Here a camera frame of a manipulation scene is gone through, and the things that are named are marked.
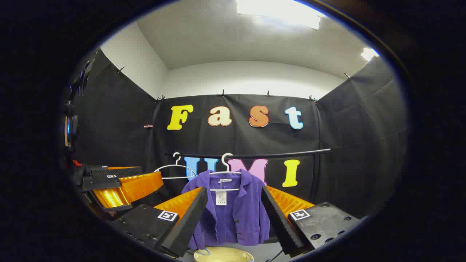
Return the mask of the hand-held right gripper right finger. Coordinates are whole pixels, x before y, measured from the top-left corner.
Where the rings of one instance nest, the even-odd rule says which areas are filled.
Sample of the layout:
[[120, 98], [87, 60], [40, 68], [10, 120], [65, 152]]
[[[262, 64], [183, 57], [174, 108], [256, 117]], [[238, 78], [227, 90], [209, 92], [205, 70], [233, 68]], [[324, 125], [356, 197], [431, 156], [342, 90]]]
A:
[[319, 249], [357, 228], [358, 219], [329, 202], [312, 204], [271, 186], [263, 186], [261, 201], [286, 255]]

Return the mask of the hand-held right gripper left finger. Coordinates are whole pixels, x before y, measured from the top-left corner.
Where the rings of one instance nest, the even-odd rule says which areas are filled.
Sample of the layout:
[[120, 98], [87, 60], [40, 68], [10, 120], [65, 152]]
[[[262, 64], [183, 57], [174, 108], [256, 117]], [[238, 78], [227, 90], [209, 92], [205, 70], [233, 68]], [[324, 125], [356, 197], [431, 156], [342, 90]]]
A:
[[179, 258], [188, 249], [207, 203], [207, 190], [199, 187], [156, 207], [139, 205], [110, 225], [144, 249]]

